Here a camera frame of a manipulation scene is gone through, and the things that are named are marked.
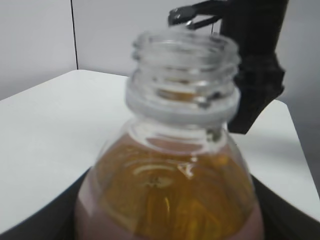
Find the white wall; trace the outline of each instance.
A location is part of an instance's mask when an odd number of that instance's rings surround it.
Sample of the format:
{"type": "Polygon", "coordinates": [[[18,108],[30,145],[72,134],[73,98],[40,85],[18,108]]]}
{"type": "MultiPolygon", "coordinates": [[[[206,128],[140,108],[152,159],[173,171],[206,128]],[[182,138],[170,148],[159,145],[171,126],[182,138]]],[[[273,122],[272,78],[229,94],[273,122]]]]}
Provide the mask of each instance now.
{"type": "MultiPolygon", "coordinates": [[[[146,30],[167,27],[169,11],[197,0],[73,0],[80,69],[129,75],[132,42],[146,30]]],[[[202,30],[207,33],[211,28],[202,30]]]]}
{"type": "Polygon", "coordinates": [[[74,69],[70,0],[0,1],[0,100],[74,69]]]}
{"type": "MultiPolygon", "coordinates": [[[[165,28],[169,10],[200,1],[73,0],[80,69],[130,74],[134,68],[132,41],[137,34],[165,28]]],[[[317,184],[320,183],[317,144],[320,139],[320,1],[289,1],[277,48],[280,63],[287,71],[285,92],[280,99],[289,106],[317,184]]]]}

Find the clear plastic bottle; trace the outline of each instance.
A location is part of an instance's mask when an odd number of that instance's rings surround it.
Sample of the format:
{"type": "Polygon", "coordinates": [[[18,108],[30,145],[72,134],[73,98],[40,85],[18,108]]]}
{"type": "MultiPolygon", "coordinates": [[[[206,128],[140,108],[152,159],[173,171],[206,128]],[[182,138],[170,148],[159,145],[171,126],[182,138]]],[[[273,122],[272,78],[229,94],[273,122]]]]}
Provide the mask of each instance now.
{"type": "Polygon", "coordinates": [[[237,111],[237,46],[219,35],[147,32],[126,103],[135,113],[89,171],[78,240],[262,240],[247,166],[223,125],[237,111]]]}

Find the white table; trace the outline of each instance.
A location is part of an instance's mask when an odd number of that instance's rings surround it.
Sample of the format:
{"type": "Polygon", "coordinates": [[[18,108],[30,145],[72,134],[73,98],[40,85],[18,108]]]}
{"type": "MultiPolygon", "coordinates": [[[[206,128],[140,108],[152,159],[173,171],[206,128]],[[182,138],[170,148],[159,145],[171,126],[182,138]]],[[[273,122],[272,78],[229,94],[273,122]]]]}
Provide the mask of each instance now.
{"type": "MultiPolygon", "coordinates": [[[[0,101],[0,233],[67,189],[132,117],[126,77],[75,70],[0,101]]],[[[318,193],[287,106],[273,101],[234,135],[267,187],[320,221],[318,193]]]]}

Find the yellow liquid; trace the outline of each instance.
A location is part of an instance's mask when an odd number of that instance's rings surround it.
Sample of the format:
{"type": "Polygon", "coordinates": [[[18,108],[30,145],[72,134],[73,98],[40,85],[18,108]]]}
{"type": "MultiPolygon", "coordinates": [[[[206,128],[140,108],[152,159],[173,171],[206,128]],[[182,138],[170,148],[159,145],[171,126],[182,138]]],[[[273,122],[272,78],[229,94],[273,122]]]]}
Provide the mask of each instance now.
{"type": "Polygon", "coordinates": [[[226,153],[171,154],[124,136],[94,171],[102,190],[99,208],[142,239],[224,240],[245,225],[257,205],[247,174],[226,153]]]}

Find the black tray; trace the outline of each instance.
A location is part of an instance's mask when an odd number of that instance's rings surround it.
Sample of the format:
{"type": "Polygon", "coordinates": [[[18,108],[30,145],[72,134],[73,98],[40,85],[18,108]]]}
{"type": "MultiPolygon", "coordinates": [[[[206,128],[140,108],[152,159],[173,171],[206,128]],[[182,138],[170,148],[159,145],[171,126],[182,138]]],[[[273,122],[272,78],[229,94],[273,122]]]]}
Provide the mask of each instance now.
{"type": "MultiPolygon", "coordinates": [[[[74,240],[74,205],[86,174],[39,212],[0,234],[0,240],[74,240]]],[[[262,209],[265,240],[320,240],[319,222],[252,178],[262,209]]]]}

